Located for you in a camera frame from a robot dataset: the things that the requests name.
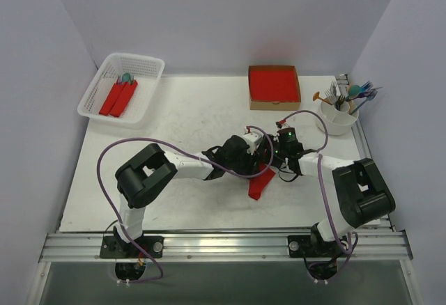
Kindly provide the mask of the red paper napkin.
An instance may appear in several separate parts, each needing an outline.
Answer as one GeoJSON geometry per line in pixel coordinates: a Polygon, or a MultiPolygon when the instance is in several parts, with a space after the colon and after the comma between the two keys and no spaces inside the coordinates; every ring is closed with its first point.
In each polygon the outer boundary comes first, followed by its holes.
{"type": "Polygon", "coordinates": [[[275,176],[275,172],[267,167],[267,164],[260,163],[257,173],[260,175],[249,179],[248,196],[257,201],[260,199],[262,192],[269,185],[275,176]]]}

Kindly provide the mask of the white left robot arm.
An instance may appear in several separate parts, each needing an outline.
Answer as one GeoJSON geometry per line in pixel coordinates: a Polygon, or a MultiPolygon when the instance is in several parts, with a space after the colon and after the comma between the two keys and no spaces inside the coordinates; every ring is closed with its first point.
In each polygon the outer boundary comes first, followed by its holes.
{"type": "Polygon", "coordinates": [[[223,145],[195,154],[163,150],[151,143],[116,172],[121,194],[116,249],[125,257],[141,248],[145,209],[172,181],[179,179],[216,180],[224,174],[256,178],[261,164],[271,164],[274,145],[269,134],[233,135],[223,145]]]}

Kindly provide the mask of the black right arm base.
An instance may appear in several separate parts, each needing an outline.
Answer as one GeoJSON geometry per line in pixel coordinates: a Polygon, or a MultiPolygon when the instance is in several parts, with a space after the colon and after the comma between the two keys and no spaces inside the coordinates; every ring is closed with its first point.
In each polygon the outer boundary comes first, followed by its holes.
{"type": "Polygon", "coordinates": [[[341,240],[344,249],[336,242],[315,240],[312,235],[289,235],[287,244],[289,257],[303,259],[307,273],[315,284],[329,284],[348,262],[346,237],[341,240]]]}

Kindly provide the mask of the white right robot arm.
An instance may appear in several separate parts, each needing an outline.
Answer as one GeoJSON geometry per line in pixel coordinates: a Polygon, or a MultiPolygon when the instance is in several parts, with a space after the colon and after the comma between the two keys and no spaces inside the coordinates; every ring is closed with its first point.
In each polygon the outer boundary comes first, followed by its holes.
{"type": "Polygon", "coordinates": [[[324,256],[342,237],[395,210],[394,197],[374,160],[324,157],[305,149],[292,127],[278,130],[273,146],[274,166],[319,181],[326,218],[311,229],[309,247],[316,255],[324,256]]]}

